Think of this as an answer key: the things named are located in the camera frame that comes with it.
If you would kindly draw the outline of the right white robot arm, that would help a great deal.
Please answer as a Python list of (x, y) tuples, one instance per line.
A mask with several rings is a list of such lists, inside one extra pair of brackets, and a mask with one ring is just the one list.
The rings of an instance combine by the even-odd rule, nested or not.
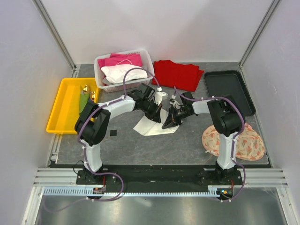
[(184, 118), (208, 113), (219, 135), (219, 156), (214, 171), (207, 172), (207, 178), (217, 184), (241, 184), (241, 173), (236, 162), (237, 139), (245, 126), (245, 119), (230, 96), (208, 98), (197, 101), (191, 92), (180, 94), (182, 101), (178, 105), (173, 95), (170, 99), (168, 116), (163, 129), (182, 124)]

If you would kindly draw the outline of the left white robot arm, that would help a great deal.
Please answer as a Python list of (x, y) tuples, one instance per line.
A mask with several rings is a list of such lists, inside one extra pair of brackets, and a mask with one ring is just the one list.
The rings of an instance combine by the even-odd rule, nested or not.
[(104, 139), (109, 121), (124, 113), (140, 110), (147, 119), (161, 123), (162, 100), (167, 98), (167, 93), (158, 87), (154, 90), (146, 84), (141, 84), (138, 89), (121, 97), (105, 103), (94, 103), (88, 100), (79, 119), (75, 124), (78, 142), (84, 152), (84, 166), (87, 180), (92, 184), (99, 184), (103, 173), (99, 170), (103, 163), (101, 160), (100, 143)]

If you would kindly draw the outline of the white paper napkin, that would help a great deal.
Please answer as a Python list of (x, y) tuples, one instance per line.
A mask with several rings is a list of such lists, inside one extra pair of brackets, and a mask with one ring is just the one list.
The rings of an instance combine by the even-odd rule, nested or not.
[(143, 136), (164, 135), (164, 134), (175, 133), (179, 128), (179, 126), (162, 129), (163, 123), (165, 122), (168, 116), (168, 112), (164, 109), (161, 109), (160, 116), (161, 116), (162, 123), (153, 122), (147, 119), (146, 116), (143, 116), (133, 129)]

